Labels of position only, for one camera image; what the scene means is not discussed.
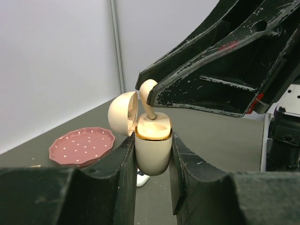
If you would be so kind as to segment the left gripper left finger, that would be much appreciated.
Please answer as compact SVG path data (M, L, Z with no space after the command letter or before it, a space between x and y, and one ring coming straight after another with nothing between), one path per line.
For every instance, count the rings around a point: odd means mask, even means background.
M135 139L94 165L2 168L3 225L132 225L136 196Z

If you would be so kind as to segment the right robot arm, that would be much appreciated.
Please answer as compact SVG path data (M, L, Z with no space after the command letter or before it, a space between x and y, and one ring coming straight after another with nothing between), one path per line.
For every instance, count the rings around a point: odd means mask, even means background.
M180 44L139 73L154 107L231 117L266 113L268 171L295 171L300 156L300 3L221 0Z

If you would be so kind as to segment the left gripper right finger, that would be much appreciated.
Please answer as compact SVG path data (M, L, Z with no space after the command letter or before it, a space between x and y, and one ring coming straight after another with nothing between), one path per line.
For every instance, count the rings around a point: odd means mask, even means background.
M297 225L298 172L224 172L174 134L169 163L179 225Z

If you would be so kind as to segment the white earbuds charging case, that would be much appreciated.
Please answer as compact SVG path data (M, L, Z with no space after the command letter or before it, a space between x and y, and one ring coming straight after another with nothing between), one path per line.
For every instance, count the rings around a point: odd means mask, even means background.
M140 170L137 171L137 180L136 180L136 186L142 187L148 180L150 176L144 174Z

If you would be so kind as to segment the pinkish earbud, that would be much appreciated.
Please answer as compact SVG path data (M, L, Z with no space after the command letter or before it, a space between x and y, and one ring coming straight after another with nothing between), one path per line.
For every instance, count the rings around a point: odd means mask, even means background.
M139 89L139 95L142 102L142 105L145 109L146 115L150 120L156 119L156 114L153 110L153 108L147 104L147 99L149 96L150 91L153 89L154 86L156 86L157 82L152 79L148 79L145 82L142 83Z

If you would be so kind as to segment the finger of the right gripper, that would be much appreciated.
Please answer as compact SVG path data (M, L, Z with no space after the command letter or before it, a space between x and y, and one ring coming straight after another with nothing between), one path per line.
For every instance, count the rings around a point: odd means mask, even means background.
M261 10L267 14L276 8L284 9L295 3L294 0L220 0L191 34L139 73L135 89L139 90L141 84L148 79L157 82L163 80L227 37L251 15L258 15Z

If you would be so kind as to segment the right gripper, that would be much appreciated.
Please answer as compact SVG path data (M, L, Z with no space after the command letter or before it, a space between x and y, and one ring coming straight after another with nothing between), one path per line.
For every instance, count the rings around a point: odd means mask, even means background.
M263 114L299 77L299 65L299 5L261 10L157 82L147 103L231 117Z

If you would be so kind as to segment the beige earbuds charging case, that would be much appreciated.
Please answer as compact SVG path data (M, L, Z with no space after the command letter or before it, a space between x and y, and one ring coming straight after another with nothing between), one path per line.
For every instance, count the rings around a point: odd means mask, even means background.
M155 120L146 113L138 116L137 92L127 92L116 97L108 110L111 129L125 136L134 136L137 166L148 176L165 172L169 165L173 126L168 115L156 112Z

